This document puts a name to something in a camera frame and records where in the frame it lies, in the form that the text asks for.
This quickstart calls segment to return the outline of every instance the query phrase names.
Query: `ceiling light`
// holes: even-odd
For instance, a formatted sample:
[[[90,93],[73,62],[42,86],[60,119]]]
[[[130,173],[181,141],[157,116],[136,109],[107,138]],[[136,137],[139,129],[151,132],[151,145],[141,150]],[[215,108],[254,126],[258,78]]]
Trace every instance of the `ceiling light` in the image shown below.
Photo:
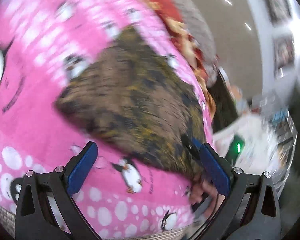
[[[230,2],[229,0],[224,0],[225,2],[227,2],[228,4],[232,5],[232,2]]]
[[[251,31],[251,27],[247,23],[245,23],[245,25]]]

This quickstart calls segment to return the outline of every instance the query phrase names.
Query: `green led device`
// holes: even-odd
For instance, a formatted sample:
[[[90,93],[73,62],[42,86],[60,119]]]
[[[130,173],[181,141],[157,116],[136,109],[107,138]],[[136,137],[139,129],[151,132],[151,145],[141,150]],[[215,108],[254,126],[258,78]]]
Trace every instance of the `green led device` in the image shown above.
[[[244,145],[244,139],[241,138],[239,135],[235,134],[225,158],[231,166],[235,165],[238,157],[240,156],[240,153],[244,148]]]

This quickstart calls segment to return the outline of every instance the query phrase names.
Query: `blue object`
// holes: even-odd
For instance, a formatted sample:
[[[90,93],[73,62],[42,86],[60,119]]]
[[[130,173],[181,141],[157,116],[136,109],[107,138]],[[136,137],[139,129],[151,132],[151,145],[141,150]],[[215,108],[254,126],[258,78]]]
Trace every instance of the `blue object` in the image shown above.
[[[226,172],[220,166],[211,151],[213,151],[212,147],[207,147],[205,144],[202,144],[199,150],[200,161],[202,166],[210,175],[218,193],[228,196],[231,188],[230,178],[227,176]]]
[[[94,142],[89,142],[79,155],[75,157],[79,157],[80,160],[68,176],[67,193],[70,196],[78,193],[82,187],[83,182],[98,157],[98,147]]]

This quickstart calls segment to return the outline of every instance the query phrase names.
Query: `folded garment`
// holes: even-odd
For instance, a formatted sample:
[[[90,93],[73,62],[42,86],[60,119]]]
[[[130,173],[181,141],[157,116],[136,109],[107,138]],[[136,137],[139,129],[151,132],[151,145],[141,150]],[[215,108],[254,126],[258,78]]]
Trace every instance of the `folded garment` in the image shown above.
[[[199,167],[181,136],[205,142],[202,110],[183,82],[132,26],[72,79],[57,108],[90,134],[146,164],[192,177]]]
[[[195,39],[186,30],[186,25],[183,23],[183,19],[179,14],[178,9],[175,7],[172,0],[145,1],[163,21],[170,34],[172,43],[194,70],[197,81],[199,82],[206,102],[208,103],[210,117],[213,119],[216,112],[216,104],[207,91],[206,81],[209,77],[204,68],[203,53],[198,48]]]

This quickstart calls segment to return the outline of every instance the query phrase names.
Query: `black device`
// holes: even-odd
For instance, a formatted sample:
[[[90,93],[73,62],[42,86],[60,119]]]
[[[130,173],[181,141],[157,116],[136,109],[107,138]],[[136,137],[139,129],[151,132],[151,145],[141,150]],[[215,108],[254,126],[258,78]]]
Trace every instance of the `black device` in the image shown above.
[[[194,239],[280,239],[279,203],[269,172],[261,176],[245,174],[240,168],[232,169],[209,144],[198,145],[187,138],[183,138],[183,144],[205,167],[218,192],[226,196],[206,228]],[[97,145],[89,142],[66,166],[58,166],[53,172],[44,174],[28,171],[23,178],[13,180],[10,190],[17,204],[16,240],[101,239],[71,197],[79,192],[97,156]],[[17,200],[14,191],[18,184],[22,187]],[[53,193],[71,234],[59,228],[46,192]],[[235,228],[231,227],[245,193],[251,193],[251,197],[244,216]]]

